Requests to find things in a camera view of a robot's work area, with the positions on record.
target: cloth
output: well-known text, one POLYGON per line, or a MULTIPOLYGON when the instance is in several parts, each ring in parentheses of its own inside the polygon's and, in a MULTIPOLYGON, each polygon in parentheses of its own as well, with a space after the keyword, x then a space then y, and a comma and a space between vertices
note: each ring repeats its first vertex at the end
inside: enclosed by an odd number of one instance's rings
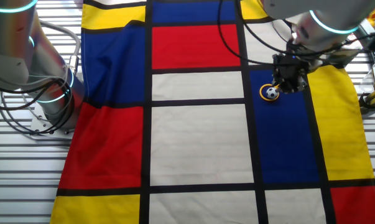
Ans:
MULTIPOLYGON (((285 42, 255 0, 221 30, 272 62, 239 19, 285 42)), ((354 86, 331 65, 264 101, 272 67, 223 45, 212 0, 85 0, 85 101, 52 224, 375 224, 375 180, 354 86)), ((282 21, 274 21, 284 38, 282 21)))

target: blue rectangle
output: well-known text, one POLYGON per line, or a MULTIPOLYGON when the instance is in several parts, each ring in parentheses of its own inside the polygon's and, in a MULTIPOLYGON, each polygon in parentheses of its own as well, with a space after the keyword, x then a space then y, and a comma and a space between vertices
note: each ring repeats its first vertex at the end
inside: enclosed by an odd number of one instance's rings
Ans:
POLYGON ((259 90, 272 81, 272 71, 251 71, 250 77, 264 183, 318 182, 302 92, 281 93, 276 101, 268 102, 259 90))
POLYGON ((85 96, 96 105, 144 101, 145 28, 82 34, 85 96))
MULTIPOLYGON (((152 21, 170 22, 215 22, 218 18, 218 1, 209 2, 153 2, 152 21)), ((221 11, 222 21, 234 21, 234 3, 224 1, 221 11)))

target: red patch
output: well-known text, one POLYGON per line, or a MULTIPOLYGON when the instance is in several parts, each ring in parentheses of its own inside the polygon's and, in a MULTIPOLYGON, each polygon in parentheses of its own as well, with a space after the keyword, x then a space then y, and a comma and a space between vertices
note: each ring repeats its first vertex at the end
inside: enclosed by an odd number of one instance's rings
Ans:
POLYGON ((331 189, 337 224, 375 224, 375 186, 331 189))
MULTIPOLYGON (((236 25, 222 25, 227 44, 236 53, 236 25)), ((240 59, 222 43, 217 26, 155 27, 152 30, 152 68, 240 66, 240 59)))
POLYGON ((140 187, 143 108, 83 108, 60 189, 140 187))

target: table surface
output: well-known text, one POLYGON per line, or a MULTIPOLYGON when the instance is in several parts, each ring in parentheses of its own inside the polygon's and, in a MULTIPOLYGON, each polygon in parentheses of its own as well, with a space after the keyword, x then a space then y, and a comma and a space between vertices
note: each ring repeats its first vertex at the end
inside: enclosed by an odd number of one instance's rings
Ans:
MULTIPOLYGON (((81 33, 81 1, 39 0, 40 19, 81 33)), ((49 40, 67 62, 74 51, 74 41, 57 31, 44 28, 49 40)), ((371 68, 370 59, 359 54, 347 67, 358 98, 360 81, 371 68)), ((6 94, 9 106, 20 106, 21 97, 6 94)), ((31 125, 28 110, 12 115, 26 126, 31 125)), ((375 173, 375 112, 363 115, 364 130, 375 173)), ((48 223, 56 196, 57 185, 70 142, 35 141, 17 133, 0 115, 0 223, 48 223)))

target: soccer ball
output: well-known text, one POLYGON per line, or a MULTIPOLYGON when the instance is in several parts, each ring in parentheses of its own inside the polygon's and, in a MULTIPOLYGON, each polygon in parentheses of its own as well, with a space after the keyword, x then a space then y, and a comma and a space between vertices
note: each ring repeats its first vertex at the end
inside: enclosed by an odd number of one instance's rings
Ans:
POLYGON ((268 99, 274 100, 278 95, 279 91, 274 87, 271 87, 266 91, 266 96, 268 99))

